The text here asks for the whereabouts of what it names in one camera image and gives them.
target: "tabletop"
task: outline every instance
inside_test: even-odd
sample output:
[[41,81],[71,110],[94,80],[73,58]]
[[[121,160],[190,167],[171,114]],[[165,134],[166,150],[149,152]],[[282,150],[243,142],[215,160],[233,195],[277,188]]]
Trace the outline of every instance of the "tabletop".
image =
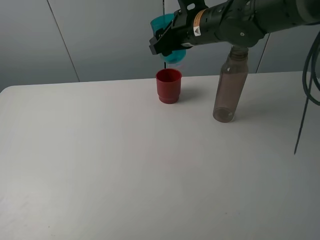
[[14,86],[0,94],[0,239],[320,236],[320,109],[302,73],[250,74],[231,123],[218,76]]

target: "teal cup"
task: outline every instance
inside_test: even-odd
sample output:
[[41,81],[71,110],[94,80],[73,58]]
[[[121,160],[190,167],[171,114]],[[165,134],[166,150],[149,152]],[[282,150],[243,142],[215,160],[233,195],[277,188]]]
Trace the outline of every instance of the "teal cup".
[[[156,34],[156,31],[159,29],[165,29],[171,20],[173,20],[175,15],[173,13],[165,14],[162,16],[159,16],[151,21],[151,27],[153,34]],[[179,63],[184,57],[186,56],[186,50],[176,50],[172,51],[172,53],[169,56],[163,56],[160,54],[160,57],[163,61],[165,61],[167,64],[177,64]]]

